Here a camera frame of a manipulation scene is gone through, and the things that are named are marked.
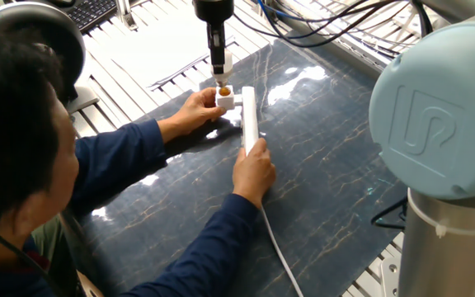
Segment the person's left hand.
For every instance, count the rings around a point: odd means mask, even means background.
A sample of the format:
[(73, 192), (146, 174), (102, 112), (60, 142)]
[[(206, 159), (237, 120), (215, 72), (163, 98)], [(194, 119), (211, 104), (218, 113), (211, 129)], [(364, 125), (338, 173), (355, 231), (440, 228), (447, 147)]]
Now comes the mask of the person's left hand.
[(215, 103), (216, 88), (208, 87), (191, 94), (178, 112), (158, 121), (163, 143), (190, 134), (207, 121), (215, 121), (226, 110)]

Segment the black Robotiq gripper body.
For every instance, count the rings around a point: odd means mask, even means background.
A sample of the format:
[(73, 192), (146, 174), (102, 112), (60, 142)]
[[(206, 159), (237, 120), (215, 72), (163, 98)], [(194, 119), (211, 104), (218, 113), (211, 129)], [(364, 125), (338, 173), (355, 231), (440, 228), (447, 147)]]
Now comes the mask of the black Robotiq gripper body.
[(224, 22), (233, 15), (233, 0), (193, 0), (195, 15), (207, 25), (207, 34), (222, 30)]

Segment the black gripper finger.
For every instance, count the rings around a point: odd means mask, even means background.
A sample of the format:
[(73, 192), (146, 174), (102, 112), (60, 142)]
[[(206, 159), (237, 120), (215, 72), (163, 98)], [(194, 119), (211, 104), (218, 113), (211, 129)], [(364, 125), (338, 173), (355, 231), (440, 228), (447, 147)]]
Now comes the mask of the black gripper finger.
[(223, 32), (209, 32), (208, 42), (214, 74), (223, 74), (225, 65), (225, 39)]

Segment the person's right hand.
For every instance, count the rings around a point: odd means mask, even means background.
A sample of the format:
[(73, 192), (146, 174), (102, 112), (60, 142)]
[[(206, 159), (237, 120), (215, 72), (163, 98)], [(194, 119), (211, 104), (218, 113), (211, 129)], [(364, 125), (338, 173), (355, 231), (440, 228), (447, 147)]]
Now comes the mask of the person's right hand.
[(249, 153), (241, 148), (233, 167), (233, 194), (242, 196), (257, 209), (276, 179), (275, 165), (263, 138), (256, 141)]

